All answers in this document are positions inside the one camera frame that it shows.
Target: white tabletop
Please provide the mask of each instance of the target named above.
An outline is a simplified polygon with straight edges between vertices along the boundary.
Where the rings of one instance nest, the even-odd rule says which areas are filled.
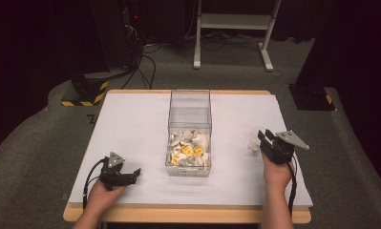
[[[122,173],[131,174],[141,168],[137,184],[130,185],[118,203],[263,205],[264,164],[261,156],[247,150],[247,143],[255,126],[273,133],[286,131],[276,96],[211,94],[212,169],[207,178],[168,176],[164,161],[169,103],[170,94],[108,92],[69,202],[82,202],[84,182],[90,170],[110,152],[115,152],[126,159]],[[99,175],[100,167],[92,177]],[[298,171],[294,206],[312,206],[299,165]],[[286,189],[287,199],[289,190],[290,185]]]

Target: white stand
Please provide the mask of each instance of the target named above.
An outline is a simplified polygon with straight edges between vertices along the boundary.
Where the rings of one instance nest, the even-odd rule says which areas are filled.
[[[259,43],[259,50],[261,51],[266,70],[268,72],[273,71],[273,65],[267,53],[267,44],[270,40],[282,0],[276,0],[274,10],[270,15],[201,13],[201,1],[199,0],[197,18],[196,47],[194,52],[195,69],[201,67],[201,28],[210,28],[266,31],[265,41],[264,43]]]

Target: gray carpet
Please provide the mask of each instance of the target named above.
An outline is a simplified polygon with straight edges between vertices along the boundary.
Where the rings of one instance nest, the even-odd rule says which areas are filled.
[[[206,48],[217,43],[204,41]],[[354,135],[334,89],[326,88],[337,111],[298,111],[287,84],[295,83],[312,42],[271,41],[268,51],[275,71],[263,66],[256,43],[201,50],[201,68],[193,70],[193,49],[158,45],[145,48],[157,64],[154,89],[268,90],[276,94],[289,130],[309,146],[298,150],[314,206],[312,221],[297,228],[381,228],[381,179]],[[153,65],[143,59],[150,78]],[[120,88],[128,76],[113,79]],[[48,107],[25,120],[0,146],[0,229],[71,228],[62,215],[68,194],[91,137],[97,107],[63,107],[70,82],[55,87]],[[136,73],[126,89],[144,89]],[[218,228],[219,225],[122,224],[121,228]],[[224,228],[254,228],[225,225]]]

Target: human hand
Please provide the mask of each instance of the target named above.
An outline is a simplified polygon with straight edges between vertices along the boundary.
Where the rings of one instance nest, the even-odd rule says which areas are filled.
[[[96,180],[92,190],[90,191],[86,210],[101,216],[101,214],[115,204],[116,199],[124,192],[126,188],[127,186],[120,186],[113,191],[109,191],[103,182],[99,179]]]
[[[88,203],[74,224],[74,229],[96,228],[101,215],[111,208],[116,199],[124,192],[127,186],[117,187],[113,191],[107,190],[106,186],[100,180],[96,180],[90,191]]]
[[[276,191],[284,193],[286,186],[291,181],[291,173],[286,164],[275,164],[270,161],[265,152],[261,153],[264,160],[264,178],[266,189],[270,191]]]

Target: yellow food piece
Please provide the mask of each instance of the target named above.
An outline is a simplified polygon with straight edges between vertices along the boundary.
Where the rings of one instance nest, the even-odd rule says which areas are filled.
[[[170,160],[170,162],[174,165],[177,165],[178,159],[179,159],[179,155],[172,155],[172,159]]]
[[[194,151],[193,149],[191,148],[191,146],[189,145],[184,145],[184,146],[181,146],[181,151],[187,155],[187,156],[192,156],[194,154]]]
[[[202,146],[196,146],[193,151],[193,156],[202,156],[204,154],[204,149],[202,148]]]

